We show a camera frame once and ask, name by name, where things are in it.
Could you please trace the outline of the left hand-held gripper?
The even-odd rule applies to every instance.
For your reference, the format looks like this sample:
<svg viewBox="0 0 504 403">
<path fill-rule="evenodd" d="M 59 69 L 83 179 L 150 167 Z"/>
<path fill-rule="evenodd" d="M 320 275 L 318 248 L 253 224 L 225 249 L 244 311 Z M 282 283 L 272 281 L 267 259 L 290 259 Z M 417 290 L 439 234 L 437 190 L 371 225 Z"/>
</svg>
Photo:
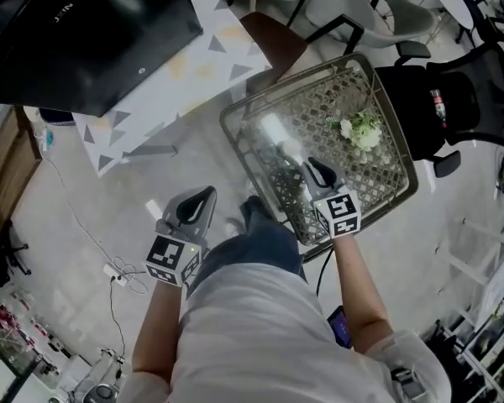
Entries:
<svg viewBox="0 0 504 403">
<path fill-rule="evenodd" d="M 206 253 L 216 202 L 214 186 L 192 188 L 169 201 L 156 222 L 156 238 L 144 261 L 152 278 L 177 287 L 192 282 Z"/>
</svg>

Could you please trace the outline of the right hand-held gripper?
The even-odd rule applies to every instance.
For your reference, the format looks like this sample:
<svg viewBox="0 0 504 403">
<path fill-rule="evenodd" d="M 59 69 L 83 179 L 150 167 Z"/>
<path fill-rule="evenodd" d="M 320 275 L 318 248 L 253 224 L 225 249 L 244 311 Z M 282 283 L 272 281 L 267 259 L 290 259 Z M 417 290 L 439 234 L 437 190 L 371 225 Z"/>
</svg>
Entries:
<svg viewBox="0 0 504 403">
<path fill-rule="evenodd" d="M 308 157 L 302 173 L 315 218 L 331 239 L 357 233 L 362 213 L 355 190 L 345 184 L 343 171 L 322 158 Z"/>
</svg>

